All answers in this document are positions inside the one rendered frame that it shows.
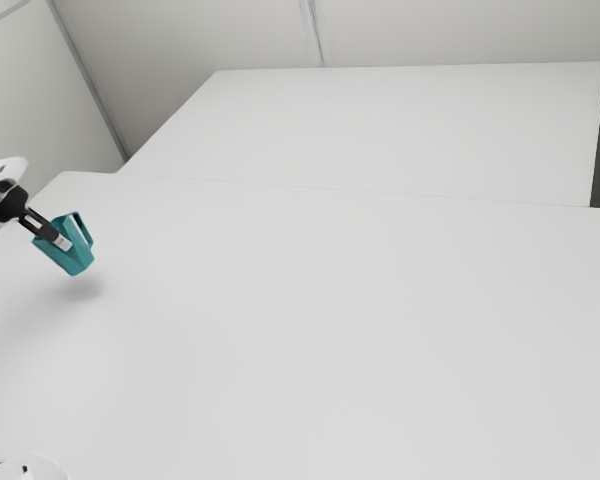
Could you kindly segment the teal faceted mug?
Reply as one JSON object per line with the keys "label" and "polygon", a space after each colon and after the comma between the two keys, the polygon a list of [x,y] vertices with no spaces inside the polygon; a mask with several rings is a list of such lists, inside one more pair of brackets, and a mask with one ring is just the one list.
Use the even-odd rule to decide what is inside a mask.
{"label": "teal faceted mug", "polygon": [[32,244],[70,276],[85,271],[94,261],[94,241],[80,214],[74,211],[56,217],[50,223],[73,243],[72,248],[63,252],[38,236],[34,237]]}

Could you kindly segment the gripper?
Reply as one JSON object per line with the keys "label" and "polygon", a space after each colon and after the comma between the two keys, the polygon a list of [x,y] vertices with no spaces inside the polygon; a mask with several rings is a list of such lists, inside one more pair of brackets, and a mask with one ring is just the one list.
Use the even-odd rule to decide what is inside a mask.
{"label": "gripper", "polygon": [[18,219],[18,223],[35,236],[68,252],[73,243],[63,236],[46,218],[27,207],[28,192],[21,186],[15,186],[0,201],[0,223]]}

